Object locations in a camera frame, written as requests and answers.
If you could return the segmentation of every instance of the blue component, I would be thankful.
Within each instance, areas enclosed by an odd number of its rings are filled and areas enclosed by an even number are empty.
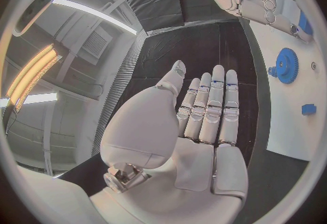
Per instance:
[[[272,77],[277,78],[277,70],[276,70],[276,67],[269,67],[268,74],[271,75]]]
[[[309,35],[313,35],[312,27],[311,27],[308,19],[304,15],[303,11],[301,11],[301,14],[300,14],[299,26],[303,29],[303,31],[305,33],[307,33]]]
[[[306,104],[302,106],[302,115],[304,116],[315,114],[316,111],[317,107],[314,104]]]
[[[282,83],[290,84],[295,81],[299,72],[299,61],[293,50],[289,48],[281,50],[276,60],[276,71]]]

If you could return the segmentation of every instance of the air vent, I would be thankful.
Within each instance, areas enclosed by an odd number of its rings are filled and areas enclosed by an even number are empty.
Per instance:
[[[82,48],[99,59],[111,40],[112,37],[100,26],[97,26],[83,43]]]

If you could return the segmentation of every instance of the blue plastic part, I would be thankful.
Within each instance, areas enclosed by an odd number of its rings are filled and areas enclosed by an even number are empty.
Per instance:
[[[269,67],[268,74],[271,75],[272,77],[277,78],[277,70],[276,70],[276,67]]]
[[[305,33],[307,33],[309,35],[313,35],[312,27],[311,27],[308,19],[306,18],[305,14],[303,13],[303,11],[301,11],[301,14],[300,14],[299,26],[303,29],[303,31]]]
[[[315,114],[317,112],[317,107],[314,104],[306,104],[302,106],[302,115],[308,116]]]
[[[278,79],[285,84],[295,81],[299,72],[299,61],[296,53],[283,48],[276,60],[276,71]]]

